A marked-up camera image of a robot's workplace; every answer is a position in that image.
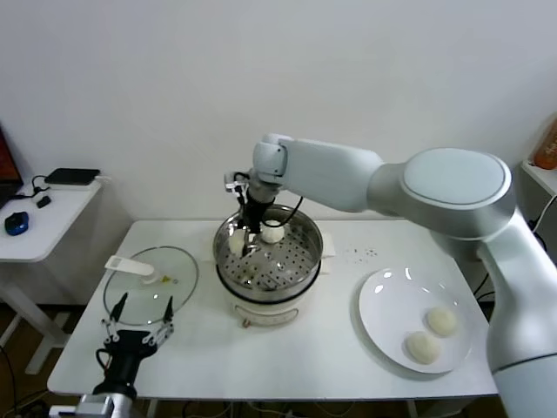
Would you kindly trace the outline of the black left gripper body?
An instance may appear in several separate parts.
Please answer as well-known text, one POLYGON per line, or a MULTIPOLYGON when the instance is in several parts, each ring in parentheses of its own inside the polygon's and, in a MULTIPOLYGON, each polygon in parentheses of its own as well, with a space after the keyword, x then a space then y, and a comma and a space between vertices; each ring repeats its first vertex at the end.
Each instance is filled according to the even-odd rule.
POLYGON ((148 331, 119 330, 118 342, 105 342, 96 350, 97 363, 104 379, 94 387, 93 394, 136 395, 134 386, 142 360, 157 352, 157 345, 147 345, 148 331))

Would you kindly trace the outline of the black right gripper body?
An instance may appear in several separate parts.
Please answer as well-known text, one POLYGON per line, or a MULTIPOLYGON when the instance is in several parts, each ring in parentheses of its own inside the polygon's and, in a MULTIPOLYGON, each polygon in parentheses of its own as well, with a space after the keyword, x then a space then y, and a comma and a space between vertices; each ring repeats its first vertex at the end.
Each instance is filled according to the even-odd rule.
POLYGON ((266 210, 272 202, 261 203, 253 198, 248 198, 241 208, 241 219, 250 233, 260 233, 260 224, 266 210))

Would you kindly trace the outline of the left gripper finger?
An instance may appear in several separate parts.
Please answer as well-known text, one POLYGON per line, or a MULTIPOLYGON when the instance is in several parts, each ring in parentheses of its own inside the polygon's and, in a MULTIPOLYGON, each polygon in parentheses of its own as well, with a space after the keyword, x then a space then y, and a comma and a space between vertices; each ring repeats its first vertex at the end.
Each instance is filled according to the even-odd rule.
POLYGON ((119 336, 117 335, 117 324, 124 310, 124 305, 127 300, 128 293, 124 293, 118 303, 110 311, 107 319, 102 319, 102 324, 106 330, 106 342, 118 342, 119 336))
POLYGON ((168 300, 166 308, 164 310, 162 325, 145 338, 145 343, 147 345, 162 345, 174 332, 173 326, 173 297, 171 296, 168 300))

